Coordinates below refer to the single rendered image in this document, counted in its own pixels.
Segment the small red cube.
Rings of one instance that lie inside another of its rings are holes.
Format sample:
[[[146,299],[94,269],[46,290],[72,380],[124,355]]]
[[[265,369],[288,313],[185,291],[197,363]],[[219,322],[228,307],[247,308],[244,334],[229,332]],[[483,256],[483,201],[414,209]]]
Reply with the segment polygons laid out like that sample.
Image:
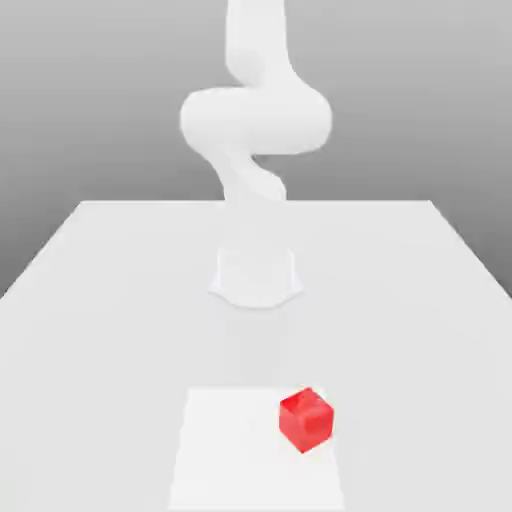
[[[300,453],[306,453],[331,438],[334,409],[307,387],[280,401],[278,426]]]

